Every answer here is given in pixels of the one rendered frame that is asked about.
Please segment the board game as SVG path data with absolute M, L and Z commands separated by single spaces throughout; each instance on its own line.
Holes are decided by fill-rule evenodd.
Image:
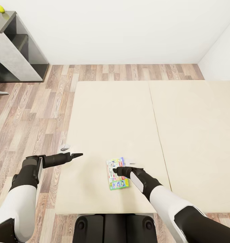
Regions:
M 117 173 L 113 172 L 113 168 L 124 167 L 124 158 L 115 158 L 106 160 L 110 190 L 116 190 L 119 188 L 129 187 L 128 178 L 124 176 L 117 176 Z

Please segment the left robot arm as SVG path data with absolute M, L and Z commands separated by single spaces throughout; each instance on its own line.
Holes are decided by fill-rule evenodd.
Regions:
M 35 229 L 37 185 L 42 169 L 58 166 L 80 157 L 83 153 L 65 152 L 69 144 L 59 147 L 56 155 L 28 156 L 15 174 L 11 188 L 0 207 L 0 243 L 25 243 Z

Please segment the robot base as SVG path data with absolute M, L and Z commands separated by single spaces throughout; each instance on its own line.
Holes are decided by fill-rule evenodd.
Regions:
M 153 214 L 77 214 L 73 243 L 157 243 Z

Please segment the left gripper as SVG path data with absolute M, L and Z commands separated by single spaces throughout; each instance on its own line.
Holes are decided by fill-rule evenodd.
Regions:
M 70 154 L 70 152 L 67 152 L 67 153 L 64 153 L 64 154 L 61 153 L 61 154 L 53 155 L 53 158 L 54 158 L 54 165 L 53 166 L 65 164 L 67 162 L 72 161 L 72 159 L 74 159 L 76 157 L 80 157 L 82 155 L 83 155 L 83 153 Z

